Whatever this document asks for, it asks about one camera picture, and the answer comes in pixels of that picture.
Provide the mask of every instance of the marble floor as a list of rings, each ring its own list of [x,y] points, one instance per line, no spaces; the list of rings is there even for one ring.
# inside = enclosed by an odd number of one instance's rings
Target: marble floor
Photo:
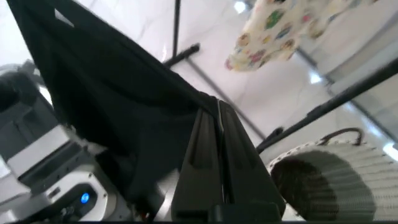
[[[171,56],[174,4],[169,0],[80,0],[80,2],[155,58],[164,61]],[[200,43],[201,50],[192,56],[209,77],[233,100],[241,111],[268,135],[275,128],[288,128],[321,103],[331,98],[327,82],[300,55],[288,62],[270,62],[255,72],[237,73],[224,68],[249,12],[236,9],[232,0],[183,0],[181,7],[179,49]],[[0,65],[21,63],[30,58],[23,40],[12,23],[12,15],[0,6]],[[180,62],[173,70],[200,91],[220,97],[189,66]],[[245,128],[254,145],[262,139]],[[347,103],[292,134],[261,154],[265,164],[279,154],[308,141],[316,141],[341,128],[359,127],[365,140],[384,149],[395,159],[392,141],[353,105]],[[347,134],[344,138],[354,138]]]

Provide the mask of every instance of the laundry basket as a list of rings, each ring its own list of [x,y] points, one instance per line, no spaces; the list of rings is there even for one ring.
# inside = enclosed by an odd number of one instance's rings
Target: laundry basket
[[[331,139],[357,132],[355,141]],[[279,192],[307,221],[398,220],[398,163],[346,128],[275,158],[267,166]]]

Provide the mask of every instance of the patterned cloth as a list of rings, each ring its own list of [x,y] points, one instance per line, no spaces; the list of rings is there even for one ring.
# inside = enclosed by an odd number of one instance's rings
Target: patterned cloth
[[[225,66],[257,70],[270,60],[288,60],[300,37],[316,39],[341,13],[375,0],[257,0]]]

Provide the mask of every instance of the basket handle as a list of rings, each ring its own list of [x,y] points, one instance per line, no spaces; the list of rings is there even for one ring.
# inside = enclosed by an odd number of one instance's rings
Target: basket handle
[[[362,140],[363,140],[363,131],[360,128],[344,128],[339,131],[335,131],[334,133],[328,134],[327,136],[321,138],[321,143],[319,144],[319,146],[324,146],[330,141],[331,138],[336,137],[337,135],[340,135],[343,133],[350,132],[350,131],[358,133],[358,137],[356,138],[356,142],[354,143],[354,146],[360,146],[362,143]]]

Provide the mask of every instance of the blue button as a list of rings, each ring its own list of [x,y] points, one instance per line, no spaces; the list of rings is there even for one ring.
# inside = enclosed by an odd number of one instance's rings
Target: blue button
[[[81,198],[80,198],[80,202],[81,203],[87,203],[88,199],[90,199],[90,195],[88,193],[84,193]]]

